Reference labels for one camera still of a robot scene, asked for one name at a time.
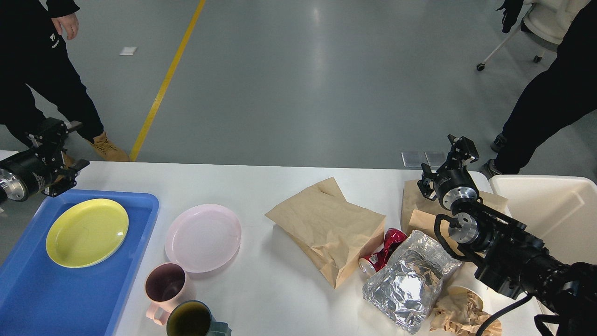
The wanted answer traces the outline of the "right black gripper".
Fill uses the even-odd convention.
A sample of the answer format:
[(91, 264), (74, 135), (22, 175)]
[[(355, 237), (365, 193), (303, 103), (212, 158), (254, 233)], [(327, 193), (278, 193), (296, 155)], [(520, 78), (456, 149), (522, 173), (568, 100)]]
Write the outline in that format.
[(433, 172), (429, 164), (422, 162), (422, 175), (417, 186), (424, 198), (431, 201), (437, 199), (442, 208), (451, 212), (457, 204), (475, 202), (480, 197), (478, 188), (465, 168), (479, 160), (479, 153), (473, 140), (465, 136), (448, 134), (448, 139), (451, 144), (447, 156), (448, 170)]

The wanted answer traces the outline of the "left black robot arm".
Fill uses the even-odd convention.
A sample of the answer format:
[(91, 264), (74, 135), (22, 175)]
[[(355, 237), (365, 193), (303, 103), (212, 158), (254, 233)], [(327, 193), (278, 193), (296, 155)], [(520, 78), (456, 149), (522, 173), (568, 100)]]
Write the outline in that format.
[(42, 193), (59, 196), (76, 185), (80, 171), (90, 165), (87, 160), (66, 162), (65, 140), (82, 127), (79, 121), (65, 123), (47, 118), (37, 132), (27, 133), (32, 146), (0, 162), (0, 201), (26, 201), (31, 195)]

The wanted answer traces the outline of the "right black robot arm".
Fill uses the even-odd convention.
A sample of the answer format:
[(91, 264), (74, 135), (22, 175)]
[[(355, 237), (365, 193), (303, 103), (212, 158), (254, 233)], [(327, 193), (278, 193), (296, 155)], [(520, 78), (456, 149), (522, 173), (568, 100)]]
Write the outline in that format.
[[(485, 205), (467, 164), (477, 161), (475, 143), (465, 136), (448, 135), (451, 149), (436, 170), (422, 163), (417, 182), (424, 198), (437, 200), (449, 215), (435, 217), (434, 234), (454, 259), (473, 262), (475, 278), (501, 295), (515, 300), (486, 320), (484, 330), (502, 315), (537, 298), (551, 315), (535, 316), (542, 336), (557, 324), (558, 336), (590, 336), (596, 333), (597, 275), (595, 264), (558, 261), (542, 239), (525, 231), (526, 225)], [(516, 300), (520, 293), (527, 295)]]

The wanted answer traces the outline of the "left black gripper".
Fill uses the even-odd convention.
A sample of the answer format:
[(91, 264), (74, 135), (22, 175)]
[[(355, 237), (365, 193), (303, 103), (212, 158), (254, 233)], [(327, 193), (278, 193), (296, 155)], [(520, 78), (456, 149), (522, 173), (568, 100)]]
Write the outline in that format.
[[(69, 134), (83, 127), (79, 121), (66, 123), (59, 119), (45, 119), (36, 132), (29, 133), (30, 149), (37, 154), (56, 154), (64, 149)], [(72, 166), (55, 159), (47, 166), (33, 152), (19, 152), (0, 162), (0, 201), (24, 202), (36, 193), (59, 196), (77, 185), (76, 178), (88, 160), (79, 159)]]

